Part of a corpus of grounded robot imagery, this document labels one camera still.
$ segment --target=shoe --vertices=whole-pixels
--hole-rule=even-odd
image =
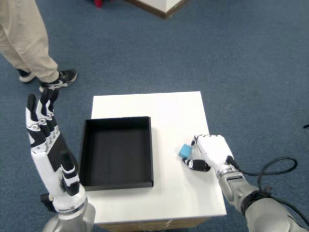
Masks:
[[[23,83],[29,83],[36,77],[32,72],[25,72],[21,69],[17,69],[17,71],[19,72],[19,80]]]
[[[43,93],[43,90],[45,88],[55,89],[55,88],[67,87],[70,84],[72,84],[76,80],[76,78],[77,73],[73,69],[61,71],[59,72],[59,77],[57,80],[51,83],[41,82],[39,90],[41,93]]]

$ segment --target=black cable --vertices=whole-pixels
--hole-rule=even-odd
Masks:
[[[297,209],[294,205],[292,205],[291,203],[285,201],[285,200],[282,200],[280,198],[277,198],[277,197],[271,197],[272,199],[280,202],[281,204],[285,204],[287,205],[288,207],[290,207],[291,209],[293,209],[295,212],[298,213],[298,215],[304,220],[304,222],[309,226],[309,220],[306,218],[306,216],[299,210]]]
[[[277,172],[265,172],[271,165],[273,165],[274,163],[276,162],[279,162],[279,161],[282,161],[282,160],[292,160],[294,162],[294,165],[289,168],[289,169],[286,169],[286,170],[282,170],[282,171],[277,171]],[[233,157],[231,156],[228,156],[227,159],[226,159],[226,162],[229,163],[229,164],[232,164],[238,171],[240,171],[241,173],[243,174],[246,174],[246,175],[251,175],[251,176],[258,176],[258,180],[257,180],[257,184],[258,184],[258,187],[259,187],[259,192],[261,194],[264,194],[265,196],[267,197],[270,197],[282,204],[285,204],[287,205],[288,207],[290,207],[291,209],[293,209],[296,213],[298,213],[298,215],[304,220],[304,222],[309,226],[309,220],[305,217],[305,215],[299,210],[297,209],[294,205],[292,205],[291,203],[285,201],[285,200],[282,200],[280,198],[276,198],[276,197],[273,197],[271,196],[271,187],[270,186],[267,186],[265,189],[262,189],[262,178],[264,175],[280,175],[280,174],[285,174],[285,173],[289,173],[291,171],[293,171],[297,166],[298,166],[298,162],[295,158],[292,158],[292,157],[278,157],[278,158],[275,158],[273,159],[272,161],[268,162],[260,172],[258,173],[249,173],[249,172],[246,172],[244,170],[242,170],[239,165],[236,163],[236,161],[233,159]]]

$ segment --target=wooden baseboard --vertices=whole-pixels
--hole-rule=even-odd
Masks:
[[[181,0],[175,6],[170,8],[167,12],[161,11],[153,6],[150,6],[144,2],[139,0],[125,0],[143,10],[146,10],[162,19],[169,19],[173,14],[175,14],[183,5],[185,5],[189,0]]]
[[[192,228],[209,218],[189,218],[164,221],[143,221],[133,223],[98,224],[110,232],[160,231],[165,229]]]

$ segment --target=small blue cube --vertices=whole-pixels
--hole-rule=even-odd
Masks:
[[[179,156],[181,158],[189,158],[189,155],[191,154],[192,147],[188,146],[187,144],[184,144],[179,152]]]

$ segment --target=black tray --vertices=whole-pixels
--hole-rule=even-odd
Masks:
[[[152,187],[150,117],[86,120],[79,177],[88,191]]]

